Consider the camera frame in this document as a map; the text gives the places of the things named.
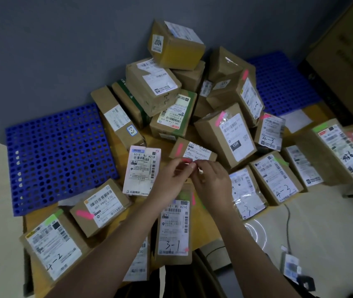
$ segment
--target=blue perforated mat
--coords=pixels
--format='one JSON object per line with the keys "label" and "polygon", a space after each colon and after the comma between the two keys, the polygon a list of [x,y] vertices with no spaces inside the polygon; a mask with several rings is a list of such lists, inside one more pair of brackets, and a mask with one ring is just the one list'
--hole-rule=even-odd
{"label": "blue perforated mat", "polygon": [[95,104],[5,132],[14,216],[119,178]]}
{"label": "blue perforated mat", "polygon": [[283,52],[247,61],[256,68],[256,87],[268,113],[280,116],[321,100]]}

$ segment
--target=yellow wooden surface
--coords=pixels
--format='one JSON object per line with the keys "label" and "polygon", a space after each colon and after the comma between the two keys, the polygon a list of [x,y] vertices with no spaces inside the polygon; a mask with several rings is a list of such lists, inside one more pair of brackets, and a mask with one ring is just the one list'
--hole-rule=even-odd
{"label": "yellow wooden surface", "polygon": [[[322,110],[322,108],[323,108],[323,105],[321,104],[317,104],[317,105],[313,105],[305,108],[304,112],[314,122],[295,134],[301,133],[302,131],[308,128],[314,127],[315,125],[325,122],[330,118],[332,118],[332,116],[330,115],[330,112],[324,111]],[[160,140],[160,139],[153,138],[150,133],[149,127],[146,127],[144,130],[141,130],[141,133],[145,137],[148,147],[156,147],[161,149],[161,167],[166,165],[170,160],[168,155],[170,154],[171,149],[174,146],[174,143],[164,139]],[[191,125],[189,125],[188,127],[186,139],[205,147],[202,140],[199,138],[199,135],[197,134],[196,130]],[[285,137],[283,139],[283,146],[289,146],[289,145],[293,145],[293,136],[286,129]],[[125,149],[124,145],[121,143],[121,141],[117,138],[117,136],[113,132],[111,132],[110,134],[110,148],[112,150],[114,159],[116,161],[117,171],[120,174],[120,180],[118,180],[118,182],[122,185],[124,182],[124,177],[125,177],[125,172],[127,167],[128,152]],[[97,235],[99,239],[104,239],[108,234],[110,234],[119,225],[119,223],[122,220],[124,220],[131,212],[133,212],[134,209],[139,207],[139,205],[145,200],[143,197],[136,197],[133,199],[135,200],[135,203],[131,207],[129,207],[126,211],[124,211],[121,215],[119,215],[114,222],[112,222],[109,226],[104,228]],[[192,214],[190,216],[190,220],[192,224],[191,240],[192,240],[192,248],[194,250],[220,238],[219,231],[212,217],[209,215],[208,211],[203,207],[196,193],[195,193],[195,202],[196,202],[195,205],[192,206]],[[31,229],[36,225],[39,225],[43,220],[45,220],[51,214],[51,212],[54,210],[55,207],[56,207],[56,204],[40,210],[36,210],[26,215],[25,219],[26,219],[27,228]],[[258,218],[260,215],[263,215],[264,213],[271,211],[273,208],[274,207],[269,207],[268,209],[265,209],[264,211],[256,215],[254,218]],[[35,296],[36,298],[42,298],[48,293],[48,291],[50,290],[50,286],[47,283],[43,275],[43,272],[40,269],[40,266],[38,266],[38,264],[35,263],[34,261],[32,262],[32,272],[33,272],[33,284],[34,284]]]}

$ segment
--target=person's right hand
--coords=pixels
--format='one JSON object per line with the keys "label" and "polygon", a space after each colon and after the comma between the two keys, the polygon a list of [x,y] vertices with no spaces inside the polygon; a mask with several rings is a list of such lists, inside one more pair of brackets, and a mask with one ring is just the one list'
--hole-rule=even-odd
{"label": "person's right hand", "polygon": [[232,182],[227,171],[219,162],[196,160],[195,163],[204,175],[199,176],[196,169],[190,177],[209,213],[214,216],[233,210]]}

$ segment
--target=hand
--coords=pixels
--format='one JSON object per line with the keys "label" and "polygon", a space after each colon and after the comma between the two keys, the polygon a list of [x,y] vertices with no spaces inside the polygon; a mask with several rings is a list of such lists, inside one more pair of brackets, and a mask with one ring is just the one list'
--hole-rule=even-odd
{"label": "hand", "polygon": [[171,160],[159,171],[154,181],[147,200],[156,200],[156,204],[161,206],[161,210],[178,196],[186,179],[196,170],[196,163],[192,162],[186,165],[178,175],[175,175],[177,166],[184,162],[183,158]]}
{"label": "hand", "polygon": [[191,176],[199,198],[214,217],[233,211],[232,182],[229,174],[219,162],[196,160],[197,166],[204,172],[204,180],[195,170]]}

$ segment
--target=gray wall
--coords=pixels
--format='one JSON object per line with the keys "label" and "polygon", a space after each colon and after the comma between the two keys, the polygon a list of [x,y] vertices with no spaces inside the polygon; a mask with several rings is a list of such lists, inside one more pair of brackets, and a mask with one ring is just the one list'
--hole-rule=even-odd
{"label": "gray wall", "polygon": [[154,17],[193,28],[207,48],[297,58],[339,1],[0,0],[0,142],[5,127],[91,102],[123,77],[149,55]]}

